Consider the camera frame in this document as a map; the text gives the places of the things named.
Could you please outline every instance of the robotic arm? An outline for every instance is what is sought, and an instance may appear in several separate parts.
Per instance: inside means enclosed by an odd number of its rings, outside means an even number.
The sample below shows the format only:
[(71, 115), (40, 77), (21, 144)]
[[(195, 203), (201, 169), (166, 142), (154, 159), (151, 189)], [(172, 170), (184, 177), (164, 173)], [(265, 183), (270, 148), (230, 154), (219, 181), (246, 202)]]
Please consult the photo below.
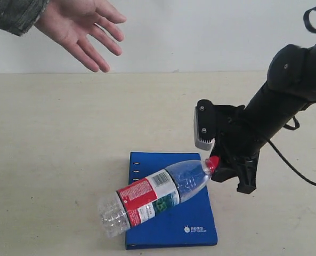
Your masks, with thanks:
[[(309, 22), (307, 10), (303, 19), (309, 32), (316, 29)], [(195, 108), (195, 144), (220, 157), (212, 180), (224, 182), (238, 177), (237, 192), (250, 194), (256, 189), (256, 171), (261, 148), (269, 143), (301, 178), (300, 174), (277, 150), (270, 139), (281, 129), (295, 130), (295, 115), (316, 103), (316, 45), (303, 48), (289, 44), (273, 58), (266, 82), (247, 106), (214, 105), (198, 101)], [(287, 123), (293, 119), (295, 125)]]

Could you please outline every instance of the human hand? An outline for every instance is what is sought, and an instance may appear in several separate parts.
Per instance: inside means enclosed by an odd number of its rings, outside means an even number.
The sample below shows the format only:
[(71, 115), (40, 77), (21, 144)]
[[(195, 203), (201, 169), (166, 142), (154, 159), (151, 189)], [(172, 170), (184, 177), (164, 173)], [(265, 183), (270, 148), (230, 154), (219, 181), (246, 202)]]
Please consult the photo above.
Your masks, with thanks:
[(86, 68), (108, 72), (108, 63), (87, 35), (93, 36), (113, 54), (121, 55), (120, 46), (103, 29), (120, 42), (124, 35), (116, 24), (125, 21), (126, 18), (107, 0), (51, 0), (35, 26)]

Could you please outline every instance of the barcode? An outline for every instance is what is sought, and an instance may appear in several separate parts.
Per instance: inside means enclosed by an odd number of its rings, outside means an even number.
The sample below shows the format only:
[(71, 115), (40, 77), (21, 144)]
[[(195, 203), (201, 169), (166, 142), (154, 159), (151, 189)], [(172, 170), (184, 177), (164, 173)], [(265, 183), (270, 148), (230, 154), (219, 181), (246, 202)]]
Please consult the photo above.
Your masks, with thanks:
[(169, 182), (168, 175), (165, 172), (153, 176), (152, 179), (157, 187)]

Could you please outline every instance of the bottle bottom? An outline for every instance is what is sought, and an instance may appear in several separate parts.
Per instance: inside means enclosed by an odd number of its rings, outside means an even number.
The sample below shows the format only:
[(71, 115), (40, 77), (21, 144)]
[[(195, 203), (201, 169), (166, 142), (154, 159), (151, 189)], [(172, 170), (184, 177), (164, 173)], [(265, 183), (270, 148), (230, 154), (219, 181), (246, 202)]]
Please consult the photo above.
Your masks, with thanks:
[(101, 226), (109, 238), (118, 236), (131, 228), (126, 211), (117, 193), (103, 197), (98, 204)]

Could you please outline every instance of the white tabletop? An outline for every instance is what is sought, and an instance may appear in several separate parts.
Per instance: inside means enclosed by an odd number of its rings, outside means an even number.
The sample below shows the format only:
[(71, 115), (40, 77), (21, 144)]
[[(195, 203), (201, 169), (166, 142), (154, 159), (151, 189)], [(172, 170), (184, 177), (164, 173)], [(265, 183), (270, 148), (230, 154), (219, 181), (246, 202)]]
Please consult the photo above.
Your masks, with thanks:
[[(208, 185), (216, 246), (125, 251), (99, 226), (96, 203), (127, 184), (130, 151), (200, 152), (197, 101), (246, 105), (265, 76), (0, 75), (0, 255), (316, 255), (316, 187), (269, 145), (252, 194), (237, 179)], [(316, 181), (316, 105), (297, 117), (273, 141)]]

